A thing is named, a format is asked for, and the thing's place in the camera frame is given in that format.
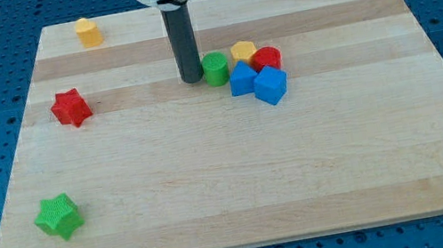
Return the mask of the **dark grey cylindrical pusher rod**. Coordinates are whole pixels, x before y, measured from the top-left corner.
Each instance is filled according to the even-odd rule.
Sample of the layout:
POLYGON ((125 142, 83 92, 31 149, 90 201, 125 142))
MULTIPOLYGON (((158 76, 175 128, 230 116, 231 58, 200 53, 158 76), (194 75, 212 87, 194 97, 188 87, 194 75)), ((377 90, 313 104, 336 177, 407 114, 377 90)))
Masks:
POLYGON ((161 13, 181 80, 187 84, 196 84, 203 77, 203 69, 188 6, 184 4, 174 11, 161 13))

